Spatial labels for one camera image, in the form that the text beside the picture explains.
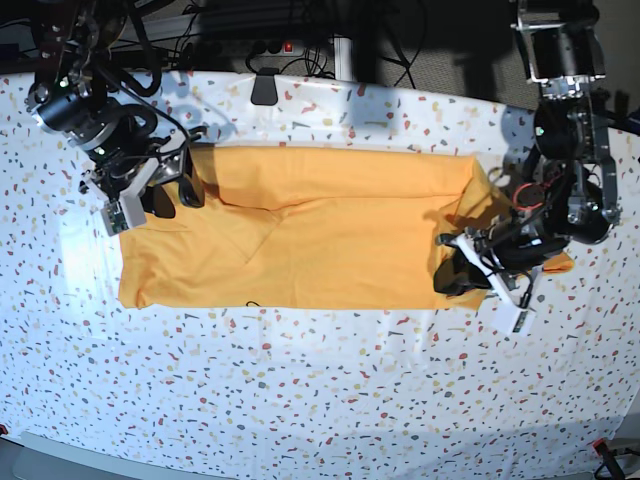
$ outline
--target screw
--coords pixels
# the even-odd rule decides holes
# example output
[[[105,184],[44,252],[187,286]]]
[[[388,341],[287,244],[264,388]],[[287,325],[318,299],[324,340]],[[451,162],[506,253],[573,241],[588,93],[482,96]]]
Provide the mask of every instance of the screw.
[[[35,97],[38,103],[44,103],[49,100],[49,87],[47,87],[44,83],[41,83],[37,86]]]

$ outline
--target table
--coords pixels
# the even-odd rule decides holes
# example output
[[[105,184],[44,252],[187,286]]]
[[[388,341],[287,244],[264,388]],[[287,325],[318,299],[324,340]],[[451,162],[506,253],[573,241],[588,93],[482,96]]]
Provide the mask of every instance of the table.
[[[0,79],[0,418],[130,460],[251,479],[538,478],[593,470],[638,392],[640,139],[611,131],[623,224],[572,244],[527,338],[479,312],[125,310],[118,240],[77,192],[86,163]],[[154,99],[222,145],[477,153],[518,162],[530,113],[431,93],[252,75],[165,74]]]

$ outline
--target folded yellow garment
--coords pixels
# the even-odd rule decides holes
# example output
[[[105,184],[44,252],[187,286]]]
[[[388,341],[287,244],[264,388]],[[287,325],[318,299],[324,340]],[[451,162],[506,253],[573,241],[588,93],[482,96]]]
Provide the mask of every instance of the folded yellow garment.
[[[435,235],[483,227],[508,201],[473,157],[201,148],[206,206],[121,235],[125,307],[477,308],[433,275]],[[567,265],[556,265],[560,270]]]

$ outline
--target power strip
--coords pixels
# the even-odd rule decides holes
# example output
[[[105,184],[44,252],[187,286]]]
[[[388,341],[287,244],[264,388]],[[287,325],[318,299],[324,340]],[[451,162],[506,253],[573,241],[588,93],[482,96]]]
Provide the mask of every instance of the power strip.
[[[257,44],[261,43],[265,49],[263,53],[258,53],[258,57],[289,57],[297,58],[304,55],[305,46],[301,40],[218,40],[212,42],[211,48],[217,52],[217,57],[223,58],[246,58],[254,51]]]

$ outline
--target white speckled tablecloth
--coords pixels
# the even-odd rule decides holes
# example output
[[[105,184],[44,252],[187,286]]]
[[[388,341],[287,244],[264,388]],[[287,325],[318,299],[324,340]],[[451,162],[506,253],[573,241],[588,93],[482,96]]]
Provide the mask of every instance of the white speckled tablecloth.
[[[638,391],[640,140],[611,132],[623,225],[572,244],[526,339],[480,312],[125,310],[86,161],[0,79],[0,423],[140,462],[248,479],[536,478],[593,470]],[[277,77],[166,75],[160,108],[225,145],[481,153],[517,161],[531,116],[481,101]]]

